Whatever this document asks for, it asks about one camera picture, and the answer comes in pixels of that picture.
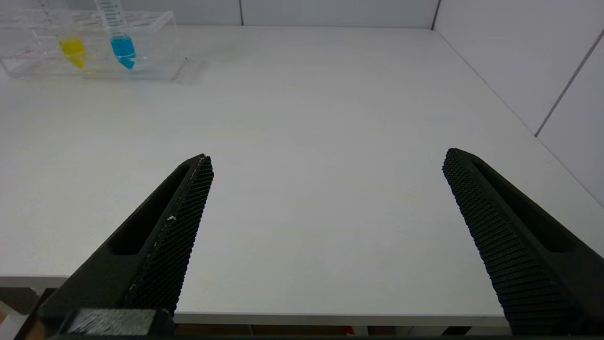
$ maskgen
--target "test tube rack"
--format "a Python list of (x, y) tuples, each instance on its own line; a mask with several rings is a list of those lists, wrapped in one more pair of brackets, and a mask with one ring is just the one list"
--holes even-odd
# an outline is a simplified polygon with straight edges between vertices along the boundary
[(170, 80), (183, 66), (178, 29), (171, 11), (124, 12), (137, 47), (136, 67), (127, 70), (116, 60), (98, 11), (70, 11), (88, 60), (77, 69), (61, 53), (54, 27), (37, 9), (0, 12), (0, 65), (12, 78), (77, 76), (104, 79)]

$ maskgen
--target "tube with blue liquid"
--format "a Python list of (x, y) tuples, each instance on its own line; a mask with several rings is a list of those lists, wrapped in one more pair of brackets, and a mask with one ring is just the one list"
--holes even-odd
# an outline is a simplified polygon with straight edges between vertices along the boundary
[(121, 8), (120, 0), (96, 0), (104, 26), (109, 30), (109, 39), (115, 57), (128, 70), (134, 67), (137, 56), (132, 39), (128, 35), (128, 27)]

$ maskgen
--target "blue liquid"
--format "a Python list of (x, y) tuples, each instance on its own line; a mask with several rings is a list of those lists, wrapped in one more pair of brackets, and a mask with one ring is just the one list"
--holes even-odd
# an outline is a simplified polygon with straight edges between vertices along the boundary
[(132, 39), (126, 35), (111, 38), (111, 47), (114, 50), (117, 61), (128, 70), (131, 70), (134, 67), (134, 58), (137, 57), (136, 52), (134, 52)]

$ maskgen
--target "wall seam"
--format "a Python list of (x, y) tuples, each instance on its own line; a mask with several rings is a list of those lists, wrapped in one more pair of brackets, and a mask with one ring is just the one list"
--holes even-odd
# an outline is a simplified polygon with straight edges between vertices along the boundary
[(436, 11), (434, 11), (434, 19), (432, 20), (432, 27), (430, 28), (432, 31), (434, 31), (434, 26), (436, 25), (436, 16), (439, 15), (439, 9), (440, 9), (440, 2), (442, 0), (439, 0), (439, 3), (436, 4)]
[(570, 79), (568, 80), (568, 83), (566, 84), (566, 86), (564, 87), (564, 90), (562, 90), (562, 92), (560, 93), (560, 95), (558, 96), (558, 98), (556, 99), (556, 101), (554, 102), (554, 105), (552, 105), (550, 111), (547, 113), (547, 116), (545, 117), (545, 119), (543, 120), (543, 122), (541, 123), (541, 125), (539, 126), (539, 128), (537, 129), (537, 132), (535, 132), (535, 137), (539, 136), (539, 133), (541, 133), (541, 130), (543, 130), (543, 127), (545, 126), (545, 124), (547, 123), (547, 121), (550, 119), (551, 114), (554, 113), (554, 111), (556, 110), (556, 108), (558, 107), (558, 104), (560, 104), (560, 101), (562, 100), (562, 98), (564, 97), (564, 95), (566, 94), (566, 92), (568, 91), (570, 85), (573, 84), (574, 79), (577, 77), (577, 75), (579, 74), (579, 72), (581, 72), (581, 69), (583, 68), (583, 66), (585, 65), (585, 63), (587, 62), (587, 59), (590, 58), (591, 53), (593, 53), (593, 51), (596, 49), (596, 47), (598, 46), (598, 44), (600, 43), (600, 41), (602, 40), (602, 36), (604, 35), (604, 30), (602, 30), (600, 32), (600, 35), (598, 36), (598, 38), (596, 39), (596, 42), (591, 46), (591, 48), (587, 51), (587, 54), (585, 55), (585, 57), (583, 57), (583, 60), (581, 60), (581, 63), (579, 63), (579, 66), (577, 67), (577, 69), (575, 70), (575, 72), (573, 73), (573, 76), (570, 77)]
[(241, 18), (241, 26), (245, 26), (243, 22), (243, 5), (241, 4), (242, 0), (239, 0), (239, 17)]

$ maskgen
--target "textured gripper pad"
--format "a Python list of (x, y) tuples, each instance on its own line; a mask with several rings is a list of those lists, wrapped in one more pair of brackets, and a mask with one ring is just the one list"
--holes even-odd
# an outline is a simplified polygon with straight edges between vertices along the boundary
[(213, 177), (206, 155), (180, 164), (41, 305), (47, 330), (79, 309), (174, 314)]
[(604, 260), (478, 157), (443, 172), (513, 334), (601, 335)]
[(209, 157), (200, 160), (187, 192), (175, 204), (173, 215), (132, 285), (126, 308), (164, 308), (174, 315), (213, 178)]

